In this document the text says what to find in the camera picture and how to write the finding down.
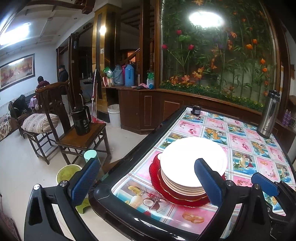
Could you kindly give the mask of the artificial flower wall panel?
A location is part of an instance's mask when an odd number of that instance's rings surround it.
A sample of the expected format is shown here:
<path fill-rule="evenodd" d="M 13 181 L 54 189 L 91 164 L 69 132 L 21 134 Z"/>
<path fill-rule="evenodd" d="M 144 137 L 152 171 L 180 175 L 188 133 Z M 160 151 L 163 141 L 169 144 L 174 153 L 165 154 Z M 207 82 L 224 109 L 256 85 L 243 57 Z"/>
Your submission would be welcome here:
<path fill-rule="evenodd" d="M 276 51 L 261 1 L 162 1 L 160 88 L 262 111 Z"/>

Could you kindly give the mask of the dark wooden side table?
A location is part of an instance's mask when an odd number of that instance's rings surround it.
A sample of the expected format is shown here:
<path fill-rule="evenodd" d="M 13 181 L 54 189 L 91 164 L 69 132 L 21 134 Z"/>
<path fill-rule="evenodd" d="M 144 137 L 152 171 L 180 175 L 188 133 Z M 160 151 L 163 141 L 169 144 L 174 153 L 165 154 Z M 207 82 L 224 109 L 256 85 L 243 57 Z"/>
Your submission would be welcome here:
<path fill-rule="evenodd" d="M 106 123 L 91 123 L 90 132 L 83 136 L 76 133 L 74 127 L 56 137 L 55 143 L 67 165 L 75 164 L 79 157 L 83 157 L 87 150 L 95 150 L 97 153 L 107 154 L 103 164 L 111 161 L 111 151 L 106 131 Z"/>

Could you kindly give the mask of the framed wall painting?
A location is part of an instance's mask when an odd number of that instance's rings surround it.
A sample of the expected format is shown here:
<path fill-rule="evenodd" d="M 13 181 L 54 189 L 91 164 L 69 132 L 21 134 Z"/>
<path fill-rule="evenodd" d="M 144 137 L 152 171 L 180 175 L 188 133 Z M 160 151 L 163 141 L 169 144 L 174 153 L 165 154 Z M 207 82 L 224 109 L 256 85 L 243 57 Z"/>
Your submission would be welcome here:
<path fill-rule="evenodd" d="M 35 77 L 35 54 L 30 54 L 1 66 L 1 91 Z"/>

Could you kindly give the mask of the large red plastic plate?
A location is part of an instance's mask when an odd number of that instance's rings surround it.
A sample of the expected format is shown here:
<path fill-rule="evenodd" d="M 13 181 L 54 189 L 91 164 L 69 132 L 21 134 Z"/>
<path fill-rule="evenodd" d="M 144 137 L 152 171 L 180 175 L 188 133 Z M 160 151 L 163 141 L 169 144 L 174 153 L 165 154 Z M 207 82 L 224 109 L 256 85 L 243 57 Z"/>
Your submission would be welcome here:
<path fill-rule="evenodd" d="M 159 154 L 156 154 L 153 158 L 153 161 L 149 167 L 149 175 L 151 178 L 152 186 L 161 196 L 163 196 L 167 201 L 171 202 L 172 204 L 186 207 L 200 207 L 210 203 L 207 194 L 202 194 L 193 197 L 185 197 L 184 195 L 181 195 L 171 190 L 166 185 L 161 176 L 161 165 L 160 160 L 158 159 L 158 155 Z"/>

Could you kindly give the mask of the blue thermos flask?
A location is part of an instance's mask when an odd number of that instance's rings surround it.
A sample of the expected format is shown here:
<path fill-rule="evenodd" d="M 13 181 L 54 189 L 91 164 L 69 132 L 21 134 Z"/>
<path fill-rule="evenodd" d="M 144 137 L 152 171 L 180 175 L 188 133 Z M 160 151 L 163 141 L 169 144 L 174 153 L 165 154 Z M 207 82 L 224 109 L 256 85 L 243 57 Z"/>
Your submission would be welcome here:
<path fill-rule="evenodd" d="M 125 67 L 125 86 L 132 87 L 134 85 L 134 68 L 131 64 Z"/>

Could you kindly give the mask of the white plastic bucket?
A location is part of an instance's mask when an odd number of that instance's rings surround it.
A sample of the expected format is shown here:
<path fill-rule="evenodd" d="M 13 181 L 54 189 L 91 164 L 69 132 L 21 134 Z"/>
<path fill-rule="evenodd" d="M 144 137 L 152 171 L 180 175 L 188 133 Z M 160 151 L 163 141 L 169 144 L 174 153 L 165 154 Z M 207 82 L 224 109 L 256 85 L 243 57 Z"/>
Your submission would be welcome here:
<path fill-rule="evenodd" d="M 120 128 L 120 107 L 119 104 L 112 104 L 107 108 L 110 124 L 114 128 Z"/>

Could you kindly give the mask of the grey thermos flask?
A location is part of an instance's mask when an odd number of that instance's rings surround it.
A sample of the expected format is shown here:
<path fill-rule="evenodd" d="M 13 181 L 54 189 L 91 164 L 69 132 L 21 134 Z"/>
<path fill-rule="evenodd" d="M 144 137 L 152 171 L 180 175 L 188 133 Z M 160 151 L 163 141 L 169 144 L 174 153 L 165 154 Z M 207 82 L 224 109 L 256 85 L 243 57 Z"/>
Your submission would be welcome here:
<path fill-rule="evenodd" d="M 120 65 L 116 65 L 113 72 L 113 83 L 115 86 L 123 86 L 123 73 L 122 67 Z"/>

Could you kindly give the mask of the wooden counter cabinet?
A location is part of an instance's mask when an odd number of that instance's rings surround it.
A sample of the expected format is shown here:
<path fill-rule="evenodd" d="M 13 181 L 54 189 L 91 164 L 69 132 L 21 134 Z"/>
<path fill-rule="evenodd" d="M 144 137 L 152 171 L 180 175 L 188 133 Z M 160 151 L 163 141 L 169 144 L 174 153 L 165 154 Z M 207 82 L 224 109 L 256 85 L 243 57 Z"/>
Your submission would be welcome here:
<path fill-rule="evenodd" d="M 183 106 L 199 105 L 205 110 L 258 123 L 261 113 L 238 104 L 201 95 L 166 89 L 102 87 L 108 105 L 119 104 L 121 128 L 148 134 Z"/>

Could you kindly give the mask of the steel thermos jug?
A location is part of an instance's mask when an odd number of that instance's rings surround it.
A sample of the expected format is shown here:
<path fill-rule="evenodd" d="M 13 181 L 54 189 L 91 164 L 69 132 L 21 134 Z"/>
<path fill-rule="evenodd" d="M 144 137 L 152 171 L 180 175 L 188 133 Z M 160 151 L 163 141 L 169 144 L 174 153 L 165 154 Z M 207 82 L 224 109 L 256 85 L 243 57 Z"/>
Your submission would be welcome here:
<path fill-rule="evenodd" d="M 262 112 L 257 133 L 263 138 L 269 138 L 273 131 L 280 107 L 280 94 L 276 90 L 269 90 Z"/>

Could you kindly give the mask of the small red plastic plate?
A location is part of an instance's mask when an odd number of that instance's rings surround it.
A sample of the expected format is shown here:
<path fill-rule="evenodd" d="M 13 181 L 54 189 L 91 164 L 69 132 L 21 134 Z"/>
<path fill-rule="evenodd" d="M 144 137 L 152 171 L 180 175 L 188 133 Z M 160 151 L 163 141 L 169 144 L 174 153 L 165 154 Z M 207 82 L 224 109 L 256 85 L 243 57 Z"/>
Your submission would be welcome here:
<path fill-rule="evenodd" d="M 181 194 L 176 193 L 175 191 L 171 190 L 162 180 L 160 171 L 158 170 L 157 174 L 157 187 L 155 187 L 155 190 L 157 190 L 161 194 L 170 195 L 171 197 L 174 197 L 177 200 L 187 201 L 187 202 L 201 202 L 204 201 L 206 203 L 209 203 L 210 200 L 207 196 L 207 194 L 203 194 L 200 196 L 184 196 Z"/>

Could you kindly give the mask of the wooden chair with cushion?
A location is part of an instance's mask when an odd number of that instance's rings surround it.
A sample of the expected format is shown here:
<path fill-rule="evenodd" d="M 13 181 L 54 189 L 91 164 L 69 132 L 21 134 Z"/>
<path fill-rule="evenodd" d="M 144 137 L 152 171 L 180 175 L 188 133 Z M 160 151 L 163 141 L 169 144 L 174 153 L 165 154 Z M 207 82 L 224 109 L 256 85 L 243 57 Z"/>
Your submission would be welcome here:
<path fill-rule="evenodd" d="M 47 164 L 49 156 L 60 147 L 60 137 L 56 127 L 62 125 L 66 133 L 71 129 L 69 116 L 62 100 L 62 94 L 68 94 L 68 82 L 57 82 L 41 87 L 35 91 L 38 97 L 39 110 L 27 117 L 21 128 L 34 150 L 36 156 Z"/>

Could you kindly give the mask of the teal plastic cup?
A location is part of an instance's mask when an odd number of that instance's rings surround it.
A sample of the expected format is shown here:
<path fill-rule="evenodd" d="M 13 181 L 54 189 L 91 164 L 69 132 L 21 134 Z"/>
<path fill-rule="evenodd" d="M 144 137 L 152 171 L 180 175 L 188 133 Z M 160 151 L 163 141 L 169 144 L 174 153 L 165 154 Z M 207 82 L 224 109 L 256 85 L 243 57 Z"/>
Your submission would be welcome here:
<path fill-rule="evenodd" d="M 85 162 L 87 163 L 90 159 L 96 159 L 100 162 L 99 157 L 97 155 L 97 151 L 96 150 L 87 150 L 84 155 L 83 158 L 85 159 Z"/>

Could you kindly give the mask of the black electric kettle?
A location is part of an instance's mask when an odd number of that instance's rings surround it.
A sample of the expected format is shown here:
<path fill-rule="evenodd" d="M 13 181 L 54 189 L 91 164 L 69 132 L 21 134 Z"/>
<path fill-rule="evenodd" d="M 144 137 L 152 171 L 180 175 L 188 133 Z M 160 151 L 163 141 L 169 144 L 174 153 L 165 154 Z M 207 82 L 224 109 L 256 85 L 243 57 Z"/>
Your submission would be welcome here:
<path fill-rule="evenodd" d="M 74 109 L 71 116 L 77 135 L 83 136 L 90 132 L 91 114 L 88 106 Z"/>

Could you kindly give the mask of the colourful fruit tablecloth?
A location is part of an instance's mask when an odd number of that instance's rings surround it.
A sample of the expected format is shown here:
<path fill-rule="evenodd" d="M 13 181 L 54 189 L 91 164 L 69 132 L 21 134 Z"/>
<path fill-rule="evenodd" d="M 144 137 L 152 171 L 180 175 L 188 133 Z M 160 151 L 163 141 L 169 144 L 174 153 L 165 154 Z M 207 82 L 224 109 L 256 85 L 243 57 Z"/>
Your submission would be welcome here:
<path fill-rule="evenodd" d="M 204 159 L 212 170 L 240 187 L 260 173 L 295 188 L 295 175 L 275 137 L 261 137 L 254 125 L 185 108 L 149 135 L 110 187 L 109 211 L 145 237 L 194 240 L 217 211 L 195 175 Z"/>

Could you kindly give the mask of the beige plastic bowl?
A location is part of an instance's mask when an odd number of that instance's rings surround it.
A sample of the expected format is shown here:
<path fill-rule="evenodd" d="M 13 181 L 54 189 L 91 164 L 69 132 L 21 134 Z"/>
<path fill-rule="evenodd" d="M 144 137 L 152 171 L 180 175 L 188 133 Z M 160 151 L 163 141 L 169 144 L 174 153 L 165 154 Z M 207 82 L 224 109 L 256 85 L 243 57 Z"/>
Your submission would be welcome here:
<path fill-rule="evenodd" d="M 173 191 L 184 196 L 200 196 L 206 194 L 203 187 L 187 187 L 177 184 L 170 180 L 162 169 L 159 170 L 164 183 Z"/>

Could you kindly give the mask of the small black box device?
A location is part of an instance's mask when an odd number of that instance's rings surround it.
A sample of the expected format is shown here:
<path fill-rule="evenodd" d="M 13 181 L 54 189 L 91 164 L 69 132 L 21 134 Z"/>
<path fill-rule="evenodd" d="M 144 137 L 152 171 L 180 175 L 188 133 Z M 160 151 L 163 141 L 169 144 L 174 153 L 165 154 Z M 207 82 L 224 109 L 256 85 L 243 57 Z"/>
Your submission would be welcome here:
<path fill-rule="evenodd" d="M 195 116 L 199 116 L 201 114 L 201 110 L 202 110 L 201 106 L 193 105 L 192 110 L 191 110 L 191 114 L 195 115 Z"/>

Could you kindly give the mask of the green lidded bin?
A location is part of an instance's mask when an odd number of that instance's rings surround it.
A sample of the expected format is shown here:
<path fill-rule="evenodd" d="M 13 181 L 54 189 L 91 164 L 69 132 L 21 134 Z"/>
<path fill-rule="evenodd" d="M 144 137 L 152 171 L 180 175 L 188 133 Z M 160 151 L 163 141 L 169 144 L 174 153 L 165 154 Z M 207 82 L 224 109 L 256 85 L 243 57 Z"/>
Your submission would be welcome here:
<path fill-rule="evenodd" d="M 69 181 L 76 172 L 81 171 L 82 167 L 76 164 L 70 164 L 61 168 L 56 174 L 56 182 L 59 184 L 61 181 Z"/>

